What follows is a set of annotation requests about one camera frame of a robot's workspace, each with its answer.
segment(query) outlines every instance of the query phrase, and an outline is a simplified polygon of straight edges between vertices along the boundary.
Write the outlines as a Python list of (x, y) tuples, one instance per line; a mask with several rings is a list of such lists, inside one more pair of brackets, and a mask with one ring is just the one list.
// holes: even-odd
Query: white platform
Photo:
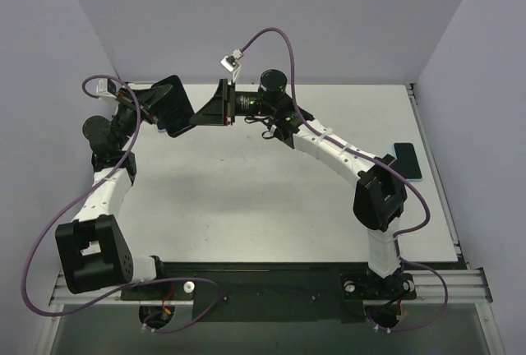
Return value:
[[(195, 110), (216, 85), (185, 85)], [(239, 85), (238, 90), (256, 90)], [(403, 257), (456, 261), (436, 184), (405, 87), (299, 85), (298, 102), (338, 136), (368, 152), (415, 145), (431, 207), (423, 230), (400, 238)], [(133, 253), (165, 261), (364, 262), (366, 229), (353, 215), (353, 190), (311, 156), (261, 139), (261, 124), (198, 127), (177, 139), (143, 124), (137, 177), (118, 222)], [(409, 192), (401, 228), (424, 213)]]

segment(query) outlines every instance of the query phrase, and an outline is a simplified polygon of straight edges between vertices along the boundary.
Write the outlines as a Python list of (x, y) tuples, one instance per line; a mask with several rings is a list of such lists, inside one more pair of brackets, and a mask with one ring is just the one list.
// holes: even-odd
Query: screw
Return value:
[(187, 281), (182, 286), (182, 288), (184, 289), (184, 292), (186, 292), (186, 293), (194, 292), (195, 287), (196, 287), (196, 285), (192, 281)]
[(344, 289), (345, 292), (351, 293), (356, 290), (356, 286), (353, 284), (353, 281), (345, 281)]
[(405, 281), (402, 287), (404, 288), (404, 290), (412, 292), (414, 291), (414, 282), (411, 280)]

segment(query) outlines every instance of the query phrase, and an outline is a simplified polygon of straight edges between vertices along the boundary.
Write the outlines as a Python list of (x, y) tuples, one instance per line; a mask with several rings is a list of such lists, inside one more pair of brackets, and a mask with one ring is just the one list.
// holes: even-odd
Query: white connector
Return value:
[(112, 106), (118, 106), (117, 98), (115, 94), (117, 87), (115, 84), (107, 78), (101, 78), (97, 83), (97, 95), (106, 103)]
[(239, 60), (243, 58), (243, 53), (239, 49), (234, 49), (230, 55), (227, 55), (221, 59), (221, 65), (227, 69), (229, 73), (232, 73), (232, 83), (235, 83), (239, 78), (241, 72), (241, 63)]

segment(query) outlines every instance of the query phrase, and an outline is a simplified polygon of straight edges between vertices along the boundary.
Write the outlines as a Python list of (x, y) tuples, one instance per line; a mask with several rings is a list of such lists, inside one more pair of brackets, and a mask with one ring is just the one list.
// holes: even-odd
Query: white wall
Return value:
[[(414, 82), (461, 0), (79, 0), (127, 79), (216, 82), (219, 60), (258, 30), (283, 28), (298, 82)], [(288, 68), (277, 36), (254, 45), (242, 81)]]
[(526, 0), (463, 0), (418, 80), (431, 147), (509, 354), (526, 337)]
[[(102, 112), (81, 81), (111, 71), (76, 0), (0, 0), (0, 353), (33, 352), (43, 318), (23, 306), (22, 264), (37, 233), (89, 185), (81, 125)], [(53, 235), (31, 271), (46, 307), (58, 272)]]

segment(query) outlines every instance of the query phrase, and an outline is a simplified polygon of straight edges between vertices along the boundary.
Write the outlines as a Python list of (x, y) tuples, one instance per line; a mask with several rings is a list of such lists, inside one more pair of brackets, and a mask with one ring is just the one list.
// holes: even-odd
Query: glass panel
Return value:
[[(436, 312), (437, 305), (407, 305), (405, 324)], [(187, 321), (189, 308), (174, 318)], [(172, 321), (168, 326), (175, 326)], [(488, 354), (474, 305), (450, 305), (436, 323), (414, 332), (375, 333), (369, 323), (336, 320), (300, 323), (199, 323), (176, 334), (141, 333), (137, 306), (96, 306), (64, 317), (52, 354), (112, 355), (207, 353)]]

